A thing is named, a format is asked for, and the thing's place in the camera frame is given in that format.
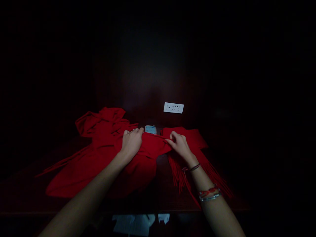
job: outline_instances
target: dark string bracelet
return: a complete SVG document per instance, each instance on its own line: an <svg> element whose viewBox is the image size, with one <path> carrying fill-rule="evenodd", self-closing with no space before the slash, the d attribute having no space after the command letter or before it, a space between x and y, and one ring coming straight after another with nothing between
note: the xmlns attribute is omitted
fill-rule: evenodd
<svg viewBox="0 0 316 237"><path fill-rule="evenodd" d="M196 170L197 168L199 168L201 166L201 164L199 163L198 165L194 166L193 168L190 169L190 171L192 172L193 170Z"/></svg>

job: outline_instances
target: red string bracelet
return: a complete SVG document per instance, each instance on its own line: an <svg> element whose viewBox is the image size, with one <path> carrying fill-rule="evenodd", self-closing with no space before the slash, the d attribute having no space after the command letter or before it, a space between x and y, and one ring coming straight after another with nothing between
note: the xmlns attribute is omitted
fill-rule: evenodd
<svg viewBox="0 0 316 237"><path fill-rule="evenodd" d="M199 191L199 195L200 195L200 197L205 197L205 196L207 196L207 195L209 195L210 193L213 193L213 192L215 192L216 190L218 190L218 191L221 191L218 187L217 187L217 184L215 184L215 187L213 187L213 188L210 188L209 190L207 190L207 191Z"/></svg>

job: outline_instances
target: wall outlet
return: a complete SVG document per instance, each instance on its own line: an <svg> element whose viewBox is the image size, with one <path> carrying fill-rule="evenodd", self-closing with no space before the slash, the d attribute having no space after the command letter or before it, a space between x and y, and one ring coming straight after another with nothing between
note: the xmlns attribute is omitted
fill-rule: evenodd
<svg viewBox="0 0 316 237"><path fill-rule="evenodd" d="M165 102L164 112L182 114L183 104Z"/></svg>

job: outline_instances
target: red fabric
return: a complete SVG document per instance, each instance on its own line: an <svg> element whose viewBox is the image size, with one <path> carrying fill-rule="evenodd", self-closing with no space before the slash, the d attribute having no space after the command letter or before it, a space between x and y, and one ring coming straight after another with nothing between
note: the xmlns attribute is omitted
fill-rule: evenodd
<svg viewBox="0 0 316 237"><path fill-rule="evenodd" d="M80 135L92 137L92 143L44 170L42 174L66 165L48 185L47 195L65 198L74 197L112 161L121 150L124 131L131 131L138 126L137 123L129 124L128 120L123 119L124 114L123 109L105 107L98 114L88 112L76 121ZM122 198L135 190L142 191L152 181L156 175L156 158L171 151L165 138L169 138L172 130L187 137L188 144L201 165L208 167L209 162L200 150L200 148L207 147L207 144L197 129L165 128L163 130L165 136L144 133L140 150L117 177L107 193L108 197ZM179 186L179 191L182 190L184 184L191 191L187 180L183 180L180 159L170 155L168 155L168 159L172 167L174 184ZM212 172L213 170L211 170L212 175L210 177L214 177L218 186L222 188L220 184L223 181L217 173L214 175Z"/></svg>

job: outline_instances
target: forearm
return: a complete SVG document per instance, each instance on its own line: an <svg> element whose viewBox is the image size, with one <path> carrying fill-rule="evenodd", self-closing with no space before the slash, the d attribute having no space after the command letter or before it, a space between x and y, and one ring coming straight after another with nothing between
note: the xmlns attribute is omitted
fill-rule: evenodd
<svg viewBox="0 0 316 237"><path fill-rule="evenodd" d="M198 164L195 156L187 160L189 168ZM198 191L206 191L215 186L201 166L192 171L191 175ZM201 202L201 206L216 236L245 236L234 213L222 196Z"/></svg>
<svg viewBox="0 0 316 237"><path fill-rule="evenodd" d="M112 162L53 218L40 236L80 236L124 168L118 153Z"/></svg>

